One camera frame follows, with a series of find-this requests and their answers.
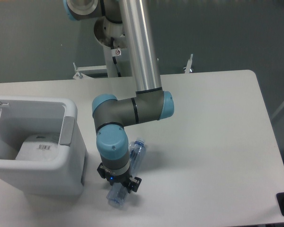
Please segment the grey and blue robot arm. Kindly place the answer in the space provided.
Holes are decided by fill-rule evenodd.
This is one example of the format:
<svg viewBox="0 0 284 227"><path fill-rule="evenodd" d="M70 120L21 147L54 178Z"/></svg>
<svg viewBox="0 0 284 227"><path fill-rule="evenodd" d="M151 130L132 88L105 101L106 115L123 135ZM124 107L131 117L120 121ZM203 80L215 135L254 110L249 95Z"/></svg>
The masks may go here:
<svg viewBox="0 0 284 227"><path fill-rule="evenodd" d="M107 75L133 77L136 96L123 100L103 94L92 102L96 146L101 156L98 173L110 184L136 192L141 179L131 170L125 127L169 118L172 95L162 89L154 50L148 3L145 0L66 0L68 17L95 18L94 36L102 45Z"/></svg>

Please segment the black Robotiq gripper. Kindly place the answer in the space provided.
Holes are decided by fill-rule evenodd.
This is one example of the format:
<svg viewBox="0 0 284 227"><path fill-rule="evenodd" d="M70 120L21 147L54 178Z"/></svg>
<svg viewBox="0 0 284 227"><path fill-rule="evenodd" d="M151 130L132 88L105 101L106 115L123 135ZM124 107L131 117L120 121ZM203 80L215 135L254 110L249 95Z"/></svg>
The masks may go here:
<svg viewBox="0 0 284 227"><path fill-rule="evenodd" d="M97 172L100 177L107 180L110 185L113 185L114 183L121 183L127 189L128 193L137 192L142 182L141 178L132 177L130 168L122 174L113 174L112 170L108 170L102 163L100 163L97 168Z"/></svg>

